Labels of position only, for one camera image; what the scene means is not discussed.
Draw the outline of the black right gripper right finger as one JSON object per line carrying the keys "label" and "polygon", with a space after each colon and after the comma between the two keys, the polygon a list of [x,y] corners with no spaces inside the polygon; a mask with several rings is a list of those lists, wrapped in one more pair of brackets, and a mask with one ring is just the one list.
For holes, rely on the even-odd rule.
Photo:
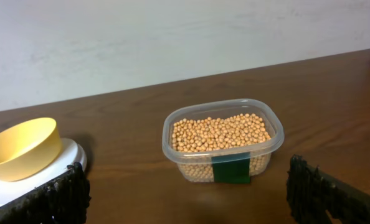
{"label": "black right gripper right finger", "polygon": [[293,155],[287,172],[287,202],[297,223],[370,223],[370,195]]}

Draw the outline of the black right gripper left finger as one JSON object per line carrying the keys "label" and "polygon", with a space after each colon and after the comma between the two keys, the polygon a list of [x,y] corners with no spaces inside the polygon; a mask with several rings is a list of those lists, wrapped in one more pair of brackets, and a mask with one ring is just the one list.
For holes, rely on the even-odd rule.
{"label": "black right gripper left finger", "polygon": [[81,163],[0,207],[0,224],[83,224],[90,206],[90,181]]}

